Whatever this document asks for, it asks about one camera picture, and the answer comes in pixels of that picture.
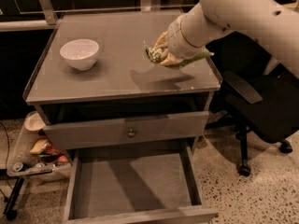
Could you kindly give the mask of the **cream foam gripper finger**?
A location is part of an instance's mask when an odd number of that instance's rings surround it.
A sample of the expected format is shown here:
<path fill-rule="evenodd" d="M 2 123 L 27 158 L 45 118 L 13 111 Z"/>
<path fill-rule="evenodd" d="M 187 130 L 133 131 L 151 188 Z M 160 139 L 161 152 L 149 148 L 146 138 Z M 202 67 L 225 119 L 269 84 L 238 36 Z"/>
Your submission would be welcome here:
<path fill-rule="evenodd" d="M 155 43 L 155 47 L 158 47 L 162 44 L 165 44 L 167 41 L 167 32 L 163 32 L 159 38 L 157 39 L 156 43 Z"/>
<path fill-rule="evenodd" d="M 182 62 L 181 58 L 178 58 L 178 57 L 174 56 L 173 54 L 168 53 L 166 58 L 164 60 L 162 60 L 161 62 L 159 62 L 159 65 L 171 66 L 171 65 L 177 65 L 181 62 Z"/>

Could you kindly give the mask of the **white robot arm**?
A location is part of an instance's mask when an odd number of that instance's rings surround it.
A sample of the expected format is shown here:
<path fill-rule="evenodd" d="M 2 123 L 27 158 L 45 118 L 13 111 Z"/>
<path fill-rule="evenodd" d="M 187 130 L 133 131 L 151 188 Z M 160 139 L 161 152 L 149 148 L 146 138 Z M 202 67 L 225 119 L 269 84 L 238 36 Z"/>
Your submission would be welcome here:
<path fill-rule="evenodd" d="M 256 41 L 299 77 L 299 13 L 274 0 L 199 0 L 158 41 L 161 65 L 193 58 L 212 40 L 237 31 Z"/>

